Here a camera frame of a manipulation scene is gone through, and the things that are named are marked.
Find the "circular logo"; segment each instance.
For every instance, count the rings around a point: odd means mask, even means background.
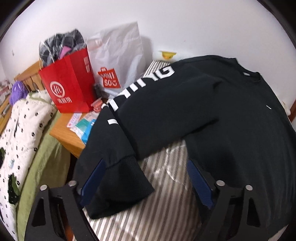
[[[50,83],[50,89],[56,97],[63,98],[65,96],[64,87],[56,81]]]

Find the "pink fabric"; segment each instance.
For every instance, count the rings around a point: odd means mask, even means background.
[[[71,50],[71,48],[64,46],[59,54],[59,59],[64,58],[64,56]]]

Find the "sweatshirt sleeve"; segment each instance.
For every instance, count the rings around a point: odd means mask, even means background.
[[[85,149],[77,160],[74,180],[82,188],[98,162],[106,172],[91,203],[86,206],[91,218],[113,215],[150,195],[154,189],[146,179],[135,152],[108,106],[92,127]]]

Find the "black clothes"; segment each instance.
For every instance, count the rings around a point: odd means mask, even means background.
[[[79,187],[98,161],[107,173],[86,207],[91,218],[114,214],[152,192],[136,163],[184,138],[189,159],[215,180],[252,185],[273,236],[295,205],[296,134],[277,97],[236,59],[185,59],[139,79],[101,111],[75,167]]]
[[[71,54],[77,50],[86,47],[81,33],[74,29],[72,32],[64,34],[55,34],[47,38],[43,44],[39,46],[39,56],[42,60],[43,67],[46,67],[59,60],[63,47],[71,48],[67,54]]]

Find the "wooden desk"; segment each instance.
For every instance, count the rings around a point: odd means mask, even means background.
[[[78,158],[85,145],[76,133],[67,127],[72,115],[73,113],[62,113],[49,134],[56,138],[69,152]]]

